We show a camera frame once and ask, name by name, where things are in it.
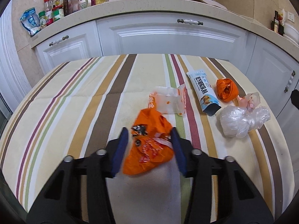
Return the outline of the small pink clear wrapper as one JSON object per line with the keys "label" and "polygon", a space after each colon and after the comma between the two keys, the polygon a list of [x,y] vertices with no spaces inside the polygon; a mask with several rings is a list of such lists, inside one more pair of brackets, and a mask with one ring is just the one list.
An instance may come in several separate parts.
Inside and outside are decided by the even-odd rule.
{"label": "small pink clear wrapper", "polygon": [[244,97],[237,97],[239,107],[246,108],[249,112],[252,112],[260,103],[260,96],[258,92],[249,93]]}

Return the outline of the clear plastic bag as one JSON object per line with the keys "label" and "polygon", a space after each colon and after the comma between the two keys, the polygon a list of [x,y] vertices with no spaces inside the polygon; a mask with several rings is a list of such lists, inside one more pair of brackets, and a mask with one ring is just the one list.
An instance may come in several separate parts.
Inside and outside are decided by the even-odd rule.
{"label": "clear plastic bag", "polygon": [[270,119],[270,111],[264,106],[251,112],[244,107],[227,106],[221,111],[220,124],[225,136],[241,139],[248,132],[261,129]]}

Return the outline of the orange bag ball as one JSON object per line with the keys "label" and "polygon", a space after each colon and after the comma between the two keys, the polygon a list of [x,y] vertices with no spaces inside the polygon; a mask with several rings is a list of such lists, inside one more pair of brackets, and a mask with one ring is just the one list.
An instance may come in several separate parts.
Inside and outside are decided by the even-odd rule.
{"label": "orange bag ball", "polygon": [[216,90],[218,97],[225,103],[231,102],[239,96],[236,84],[229,78],[218,79]]}

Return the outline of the orange snack wrapper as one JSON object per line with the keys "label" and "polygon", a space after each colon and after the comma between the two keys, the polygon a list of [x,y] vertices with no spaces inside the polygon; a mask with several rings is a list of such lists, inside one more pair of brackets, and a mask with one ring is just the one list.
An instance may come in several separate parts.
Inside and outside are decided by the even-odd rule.
{"label": "orange snack wrapper", "polygon": [[153,108],[142,109],[131,127],[132,147],[124,160],[123,174],[140,175],[169,162],[171,123]]}

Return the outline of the blue white toothpaste tube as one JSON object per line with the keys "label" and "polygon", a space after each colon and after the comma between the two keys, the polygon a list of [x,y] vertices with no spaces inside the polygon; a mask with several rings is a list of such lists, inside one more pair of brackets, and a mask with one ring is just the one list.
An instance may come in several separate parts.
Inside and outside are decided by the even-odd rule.
{"label": "blue white toothpaste tube", "polygon": [[187,76],[195,89],[202,111],[208,116],[216,114],[221,106],[205,71],[202,69],[189,71]]}

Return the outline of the clear orange printed wrapper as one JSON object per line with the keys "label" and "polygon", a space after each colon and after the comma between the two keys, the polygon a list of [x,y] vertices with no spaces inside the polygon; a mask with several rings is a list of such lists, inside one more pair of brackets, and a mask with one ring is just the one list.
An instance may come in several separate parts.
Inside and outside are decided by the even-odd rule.
{"label": "clear orange printed wrapper", "polygon": [[157,86],[149,94],[148,107],[159,111],[162,114],[186,114],[186,85],[178,88]]}

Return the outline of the white bowl stack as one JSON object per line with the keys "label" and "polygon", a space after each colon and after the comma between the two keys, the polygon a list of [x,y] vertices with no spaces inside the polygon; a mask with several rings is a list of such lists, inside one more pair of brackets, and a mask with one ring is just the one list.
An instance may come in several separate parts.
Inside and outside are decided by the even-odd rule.
{"label": "white bowl stack", "polygon": [[284,37],[289,38],[294,43],[298,44],[299,35],[298,31],[289,23],[284,24]]}

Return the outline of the dark sauce bottle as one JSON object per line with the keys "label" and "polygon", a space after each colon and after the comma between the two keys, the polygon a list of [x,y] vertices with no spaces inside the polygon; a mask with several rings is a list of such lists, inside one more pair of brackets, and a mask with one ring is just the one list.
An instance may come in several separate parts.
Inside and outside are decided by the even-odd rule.
{"label": "dark sauce bottle", "polygon": [[275,16],[273,18],[273,31],[279,33],[279,14],[278,11],[275,11]]}

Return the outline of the blue white pouch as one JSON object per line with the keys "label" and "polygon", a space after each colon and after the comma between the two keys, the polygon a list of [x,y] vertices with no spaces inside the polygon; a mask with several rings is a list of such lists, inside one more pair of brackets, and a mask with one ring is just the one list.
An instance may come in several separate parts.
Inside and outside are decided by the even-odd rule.
{"label": "blue white pouch", "polygon": [[20,22],[31,37],[41,30],[40,19],[36,14],[35,7],[24,11],[20,18]]}

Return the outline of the red lidded jar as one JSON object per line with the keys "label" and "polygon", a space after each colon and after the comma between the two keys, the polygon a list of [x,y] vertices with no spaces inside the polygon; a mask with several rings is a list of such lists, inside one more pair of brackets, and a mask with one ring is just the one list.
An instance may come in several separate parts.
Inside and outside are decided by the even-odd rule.
{"label": "red lidded jar", "polygon": [[53,21],[56,22],[64,17],[63,5],[56,6],[52,9]]}

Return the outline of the white wall socket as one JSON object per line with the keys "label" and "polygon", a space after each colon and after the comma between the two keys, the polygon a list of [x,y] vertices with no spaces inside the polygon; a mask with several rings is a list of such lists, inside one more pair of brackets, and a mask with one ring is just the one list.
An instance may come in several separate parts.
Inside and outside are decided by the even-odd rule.
{"label": "white wall socket", "polygon": [[294,23],[295,22],[295,15],[291,12],[287,12],[287,20]]}

